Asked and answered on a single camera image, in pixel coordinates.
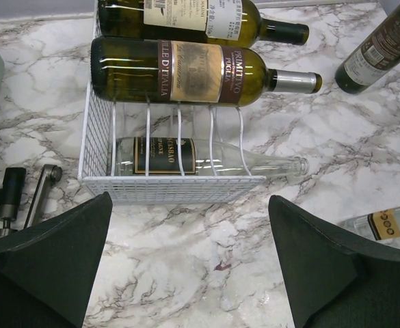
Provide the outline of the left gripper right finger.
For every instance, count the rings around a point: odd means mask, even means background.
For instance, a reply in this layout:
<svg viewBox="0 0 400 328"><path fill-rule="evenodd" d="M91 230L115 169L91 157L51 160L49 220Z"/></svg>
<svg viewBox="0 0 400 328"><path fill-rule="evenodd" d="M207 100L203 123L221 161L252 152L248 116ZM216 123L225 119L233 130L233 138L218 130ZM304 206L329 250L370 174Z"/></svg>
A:
<svg viewBox="0 0 400 328"><path fill-rule="evenodd" d="M400 249L279 195L268 213L296 327L400 327Z"/></svg>

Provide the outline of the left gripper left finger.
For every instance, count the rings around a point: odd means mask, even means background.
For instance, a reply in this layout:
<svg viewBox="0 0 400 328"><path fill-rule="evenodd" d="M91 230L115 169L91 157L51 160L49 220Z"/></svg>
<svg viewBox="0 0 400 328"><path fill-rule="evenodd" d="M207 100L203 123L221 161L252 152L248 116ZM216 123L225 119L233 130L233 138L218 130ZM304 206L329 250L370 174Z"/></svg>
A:
<svg viewBox="0 0 400 328"><path fill-rule="evenodd" d="M0 238L0 327L82 327L112 207L103 193Z"/></svg>

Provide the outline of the green bottle brown label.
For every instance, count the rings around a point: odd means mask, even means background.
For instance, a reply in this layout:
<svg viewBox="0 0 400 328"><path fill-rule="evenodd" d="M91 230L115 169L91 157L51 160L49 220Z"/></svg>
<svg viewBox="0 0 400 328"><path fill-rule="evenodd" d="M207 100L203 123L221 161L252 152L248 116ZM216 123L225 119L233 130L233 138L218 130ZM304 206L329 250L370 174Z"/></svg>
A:
<svg viewBox="0 0 400 328"><path fill-rule="evenodd" d="M265 92L315 94L320 74L268 68L237 46L98 37L90 50L94 93L117 103L247 106Z"/></svg>

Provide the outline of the green bottle white label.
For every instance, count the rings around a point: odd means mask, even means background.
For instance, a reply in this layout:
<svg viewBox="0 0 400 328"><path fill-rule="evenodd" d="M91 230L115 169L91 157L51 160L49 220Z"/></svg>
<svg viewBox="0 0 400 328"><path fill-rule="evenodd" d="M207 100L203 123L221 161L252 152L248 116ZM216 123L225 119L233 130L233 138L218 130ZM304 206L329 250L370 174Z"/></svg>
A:
<svg viewBox="0 0 400 328"><path fill-rule="evenodd" d="M308 25L262 18L248 0L98 1L104 36L251 47L257 41L303 45Z"/></svg>

